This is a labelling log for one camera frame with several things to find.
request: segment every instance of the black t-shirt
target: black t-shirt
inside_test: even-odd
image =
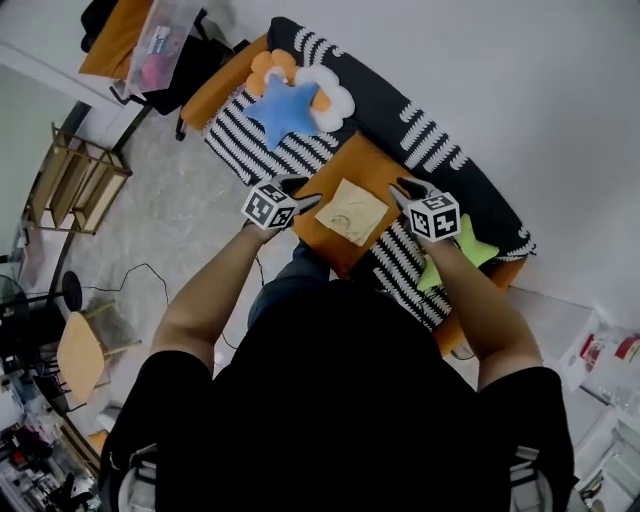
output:
[[[540,451],[554,510],[564,510],[573,474],[553,371],[476,393],[411,314],[342,281],[268,310],[213,381],[189,354],[151,356],[107,438],[101,482],[154,442],[161,512],[506,511],[518,446]]]

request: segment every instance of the flower-shaped pillow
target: flower-shaped pillow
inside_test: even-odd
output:
[[[333,71],[321,65],[299,68],[293,56],[284,50],[259,53],[251,63],[251,71],[247,78],[247,91],[254,96],[264,95],[271,75],[280,77],[289,85],[317,83],[320,89],[311,103],[311,115],[321,131],[339,130],[343,119],[355,111],[353,97],[339,85]]]

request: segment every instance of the blue star pillow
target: blue star pillow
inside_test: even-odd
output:
[[[244,109],[244,114],[264,127],[267,149],[273,151],[290,132],[317,135],[311,117],[311,100],[318,92],[318,84],[308,83],[289,87],[281,78],[270,75],[264,96]]]

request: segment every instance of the sleeve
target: sleeve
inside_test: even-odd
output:
[[[566,510],[574,458],[560,377],[543,367],[521,370],[480,391],[479,405],[485,434],[498,447],[495,460],[501,470],[522,462],[516,457],[519,448],[537,450],[535,468],[549,482],[553,510]]]
[[[149,357],[105,442],[101,479],[112,468],[127,467],[132,453],[194,420],[210,386],[209,370],[191,354],[164,351]]]

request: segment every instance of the green star pillow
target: green star pillow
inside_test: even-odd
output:
[[[460,234],[456,235],[455,239],[458,245],[460,245],[462,254],[464,254],[475,267],[479,267],[484,262],[498,255],[499,250],[497,247],[476,240],[476,235],[471,225],[471,217],[467,214],[460,218]],[[438,274],[438,270],[431,256],[427,256],[426,259],[427,266],[420,277],[420,281],[418,281],[418,290],[421,292],[442,283],[440,274]]]

